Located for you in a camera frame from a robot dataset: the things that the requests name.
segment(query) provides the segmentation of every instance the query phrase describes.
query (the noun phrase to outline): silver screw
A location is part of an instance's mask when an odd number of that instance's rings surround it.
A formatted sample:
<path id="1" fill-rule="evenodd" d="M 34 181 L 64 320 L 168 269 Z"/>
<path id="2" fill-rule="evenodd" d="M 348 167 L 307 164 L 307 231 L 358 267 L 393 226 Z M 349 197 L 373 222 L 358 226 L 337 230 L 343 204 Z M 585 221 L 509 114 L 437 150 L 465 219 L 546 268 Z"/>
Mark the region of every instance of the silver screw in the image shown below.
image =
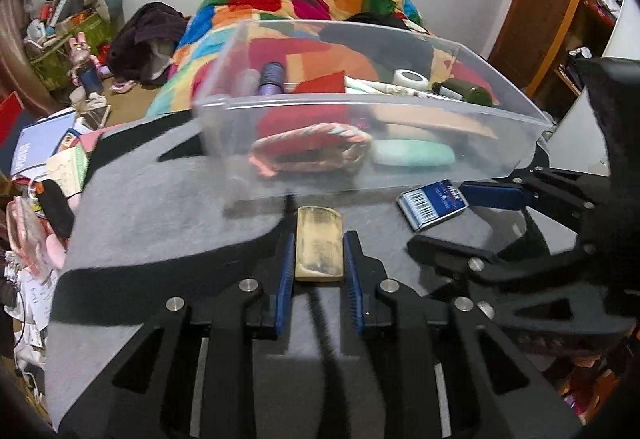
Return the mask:
<path id="1" fill-rule="evenodd" d="M 240 288 L 240 291 L 251 293 L 258 289 L 258 281 L 254 278 L 245 278 L 240 281 L 238 287 Z"/>
<path id="2" fill-rule="evenodd" d="M 460 296 L 456 298 L 453 302 L 453 305 L 456 306 L 456 309 L 461 310 L 463 313 L 471 311 L 474 308 L 474 303 L 466 296 Z"/>
<path id="3" fill-rule="evenodd" d="M 489 302 L 478 302 L 478 309 L 481 310 L 489 320 L 493 320 L 495 316 L 495 309 L 491 307 Z"/>
<path id="4" fill-rule="evenodd" d="M 184 300 L 179 296 L 172 296 L 169 300 L 166 301 L 164 306 L 169 311 L 176 312 L 184 307 Z"/>
<path id="5" fill-rule="evenodd" d="M 467 263 L 469 265 L 469 269 L 476 273 L 480 273 L 480 271 L 484 269 L 484 262 L 482 262 L 482 259 L 478 259 L 478 257 L 471 257 Z"/>
<path id="6" fill-rule="evenodd" d="M 400 284 L 395 280 L 391 280 L 390 278 L 384 279 L 380 282 L 380 289 L 385 293 L 395 293 L 398 289 L 400 289 Z"/>

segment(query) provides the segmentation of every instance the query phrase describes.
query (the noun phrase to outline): dark green bottle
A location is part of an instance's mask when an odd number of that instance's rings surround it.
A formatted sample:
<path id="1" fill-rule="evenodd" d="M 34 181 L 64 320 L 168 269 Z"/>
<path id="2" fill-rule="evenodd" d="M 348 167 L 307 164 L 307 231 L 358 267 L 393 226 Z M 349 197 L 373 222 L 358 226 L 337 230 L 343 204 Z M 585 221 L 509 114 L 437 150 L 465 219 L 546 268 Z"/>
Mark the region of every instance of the dark green bottle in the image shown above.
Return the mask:
<path id="1" fill-rule="evenodd" d="M 471 82 L 465 82 L 465 80 L 461 80 L 460 78 L 449 78 L 441 83 L 436 82 L 432 85 L 432 88 L 434 93 L 447 96 L 447 98 L 487 107 L 494 106 L 494 101 L 489 91 L 484 87 Z"/>

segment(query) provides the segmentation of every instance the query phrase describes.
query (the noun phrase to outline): curtain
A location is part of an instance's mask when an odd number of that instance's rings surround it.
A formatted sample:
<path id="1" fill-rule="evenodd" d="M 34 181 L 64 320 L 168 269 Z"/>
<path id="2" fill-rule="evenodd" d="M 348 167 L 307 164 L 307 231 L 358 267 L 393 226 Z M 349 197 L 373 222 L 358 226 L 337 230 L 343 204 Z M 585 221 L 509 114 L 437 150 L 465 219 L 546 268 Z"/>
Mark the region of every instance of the curtain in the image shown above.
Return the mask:
<path id="1" fill-rule="evenodd" d="M 24 0 L 0 0 L 0 101 L 13 91 L 34 117 L 62 108 L 40 82 L 22 49 L 22 28 L 30 21 Z"/>

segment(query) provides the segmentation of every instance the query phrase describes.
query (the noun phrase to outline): clear plastic box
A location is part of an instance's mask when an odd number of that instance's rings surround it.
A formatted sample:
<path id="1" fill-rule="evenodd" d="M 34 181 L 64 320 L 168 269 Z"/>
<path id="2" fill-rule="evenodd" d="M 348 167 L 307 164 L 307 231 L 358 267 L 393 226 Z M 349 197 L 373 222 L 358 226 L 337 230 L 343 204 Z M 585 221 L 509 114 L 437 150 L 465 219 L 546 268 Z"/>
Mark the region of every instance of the clear plastic box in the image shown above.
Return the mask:
<path id="1" fill-rule="evenodd" d="M 403 68 L 423 74 L 431 83 L 456 76 L 484 85 L 492 92 L 495 106 L 383 94 L 258 96 L 257 73 L 269 61 L 286 66 L 289 89 L 341 71 L 354 79 L 391 83 L 393 71 Z M 202 124 L 207 152 L 215 158 L 217 168 L 224 167 L 227 202 L 285 193 L 410 187 L 444 178 L 456 182 L 504 177 L 532 152 L 537 138 L 550 126 L 527 96 L 463 45 L 353 22 L 239 22 L 194 97 L 193 107 Z M 290 146 L 276 141 L 261 149 L 267 152 L 268 160 L 289 163 L 285 169 L 269 174 L 260 160 L 256 164 L 256 148 L 264 138 L 294 130 L 295 136 L 287 141 L 297 139 L 300 143 L 303 133 L 296 129 L 332 122 L 352 126 L 356 134 L 358 130 L 365 132 L 365 139 L 370 136 L 369 146 L 364 141 L 348 142 L 348 138 L 340 140 L 344 143 L 328 143 L 322 140 L 324 136 L 309 136 L 304 140 L 308 146 L 301 150 L 297 143 Z M 448 145 L 455 161 L 439 166 L 380 164 L 382 146 L 377 142 L 398 140 L 398 135 L 405 142 L 409 138 Z M 396 154 L 406 148 L 406 143 L 397 141 L 392 145 Z M 345 151 L 348 159 L 342 157 Z M 342 160 L 343 166 L 332 170 L 290 165 L 323 160 L 335 164 L 336 159 Z M 322 170 L 301 170 L 314 167 Z"/>

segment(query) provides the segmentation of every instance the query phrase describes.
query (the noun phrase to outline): brown door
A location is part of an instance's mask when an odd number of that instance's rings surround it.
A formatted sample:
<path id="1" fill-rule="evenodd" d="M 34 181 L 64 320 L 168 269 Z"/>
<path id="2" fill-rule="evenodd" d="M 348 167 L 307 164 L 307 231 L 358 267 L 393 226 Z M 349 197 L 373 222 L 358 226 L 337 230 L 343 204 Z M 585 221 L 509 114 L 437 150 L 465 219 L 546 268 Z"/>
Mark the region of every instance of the brown door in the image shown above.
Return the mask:
<path id="1" fill-rule="evenodd" d="M 527 87 L 562 24 L 570 0 L 513 0 L 489 62 Z"/>

